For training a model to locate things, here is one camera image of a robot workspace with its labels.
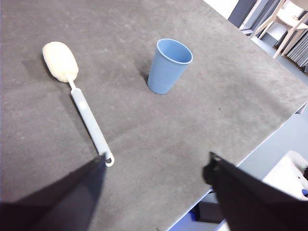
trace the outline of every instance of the brush head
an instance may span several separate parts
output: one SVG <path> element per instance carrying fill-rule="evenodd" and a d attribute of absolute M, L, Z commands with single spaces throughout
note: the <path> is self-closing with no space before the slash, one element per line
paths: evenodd
<path fill-rule="evenodd" d="M 78 66 L 73 53 L 62 42 L 50 42 L 43 47 L 43 57 L 50 73 L 60 82 L 74 81 L 78 74 Z"/>

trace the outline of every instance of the white object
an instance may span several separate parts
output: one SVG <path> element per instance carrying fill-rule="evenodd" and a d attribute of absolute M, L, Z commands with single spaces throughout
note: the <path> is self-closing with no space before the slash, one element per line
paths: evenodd
<path fill-rule="evenodd" d="M 94 115 L 81 92 L 76 88 L 74 80 L 78 74 L 78 66 L 73 53 L 64 43 L 50 42 L 43 47 L 43 56 L 51 74 L 60 82 L 69 83 L 72 90 L 71 95 L 79 110 L 79 113 L 88 129 L 99 155 L 105 155 L 105 164 L 110 167 L 115 158 L 111 153 L 103 133 L 97 124 Z"/>
<path fill-rule="evenodd" d="M 78 66 L 73 53 L 62 42 L 50 42 L 43 47 L 43 56 L 50 73 L 60 82 L 77 78 Z"/>
<path fill-rule="evenodd" d="M 308 190 L 308 181 L 303 174 L 308 166 L 300 154 L 289 151 L 263 179 L 264 183 L 298 200 L 308 201 L 302 189 Z"/>

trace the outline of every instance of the brush handle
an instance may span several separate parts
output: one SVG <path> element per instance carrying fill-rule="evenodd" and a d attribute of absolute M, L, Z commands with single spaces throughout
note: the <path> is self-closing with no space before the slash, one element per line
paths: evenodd
<path fill-rule="evenodd" d="M 103 133 L 98 126 L 94 115 L 85 99 L 83 96 L 81 89 L 75 88 L 71 90 L 71 95 L 72 98 L 75 101 L 75 104 L 79 110 L 79 113 L 83 119 L 83 122 L 85 123 L 89 134 L 91 135 L 91 138 L 93 140 L 93 143 L 96 147 L 96 150 L 99 155 L 105 154 L 105 159 L 108 160 L 110 159 L 110 163 L 106 162 L 106 166 L 112 166 L 115 159 L 113 154 L 111 153 L 108 144 L 103 136 Z"/>

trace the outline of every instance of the blue plastic cup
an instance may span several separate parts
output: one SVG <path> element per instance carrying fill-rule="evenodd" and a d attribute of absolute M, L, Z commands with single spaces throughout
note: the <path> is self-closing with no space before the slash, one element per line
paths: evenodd
<path fill-rule="evenodd" d="M 157 94 L 166 94 L 192 59 L 192 52 L 182 43 L 169 38 L 160 39 L 149 73 L 149 88 Z"/>

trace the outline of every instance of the tabletop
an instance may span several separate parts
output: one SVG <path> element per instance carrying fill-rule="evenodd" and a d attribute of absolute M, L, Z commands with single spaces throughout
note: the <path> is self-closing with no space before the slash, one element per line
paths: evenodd
<path fill-rule="evenodd" d="M 166 95 L 146 79 L 160 38 L 194 61 Z M 162 231 L 207 192 L 208 152 L 238 164 L 308 99 L 308 89 L 202 0 L 3 0 L 1 199 L 16 201 L 97 154 L 42 47 L 72 50 L 115 156 L 90 231 Z"/>

